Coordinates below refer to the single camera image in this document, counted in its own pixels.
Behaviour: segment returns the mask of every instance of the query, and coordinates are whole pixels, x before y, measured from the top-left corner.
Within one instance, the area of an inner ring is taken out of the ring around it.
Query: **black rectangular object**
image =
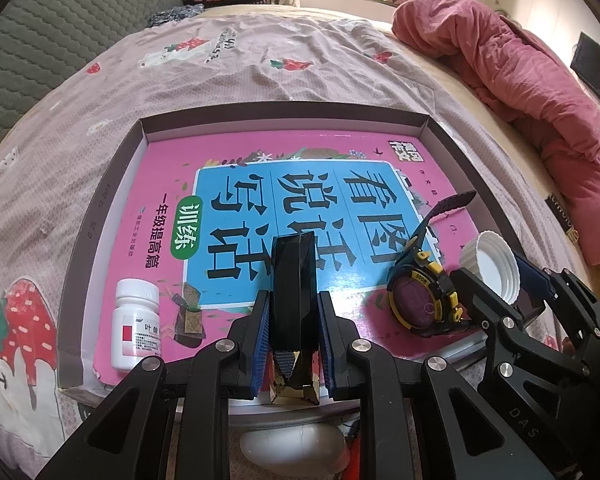
[[[273,241],[273,294],[269,341],[272,350],[318,349],[315,235],[279,236]]]
[[[600,45],[584,32],[580,33],[571,69],[600,98]]]

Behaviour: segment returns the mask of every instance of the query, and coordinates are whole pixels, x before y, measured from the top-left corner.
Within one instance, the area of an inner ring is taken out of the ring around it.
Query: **patterned cloth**
[[[35,476],[80,422],[77,403],[56,388],[56,360],[43,344],[53,345],[46,333],[57,326],[80,223],[126,133],[140,117],[269,100],[431,115],[464,147],[529,259],[578,268],[560,225],[515,163],[397,41],[369,22],[261,13],[182,20],[132,34],[46,95],[0,145],[0,457],[9,466]],[[532,334],[560,340],[550,312]],[[25,355],[34,346],[39,357],[32,362]],[[235,455],[232,461],[239,463]]]
[[[184,20],[184,18],[194,18],[203,10],[205,10],[203,4],[185,5],[173,7],[173,9],[169,10],[162,10],[149,18],[149,27],[158,27],[169,22],[179,22],[180,20]]]

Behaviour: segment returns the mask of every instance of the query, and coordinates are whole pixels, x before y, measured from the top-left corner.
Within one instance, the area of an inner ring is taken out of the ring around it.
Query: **red square on label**
[[[132,341],[131,325],[123,325],[122,326],[122,341]]]

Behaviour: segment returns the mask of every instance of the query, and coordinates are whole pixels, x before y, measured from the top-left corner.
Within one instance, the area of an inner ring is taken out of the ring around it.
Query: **bottle label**
[[[122,355],[160,355],[160,327],[141,316],[122,316]]]

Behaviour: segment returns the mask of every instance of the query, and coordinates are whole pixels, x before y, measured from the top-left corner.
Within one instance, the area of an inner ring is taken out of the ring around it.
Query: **white computer mouse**
[[[349,463],[344,436],[331,424],[247,431],[240,449],[248,460],[280,476],[323,477]]]

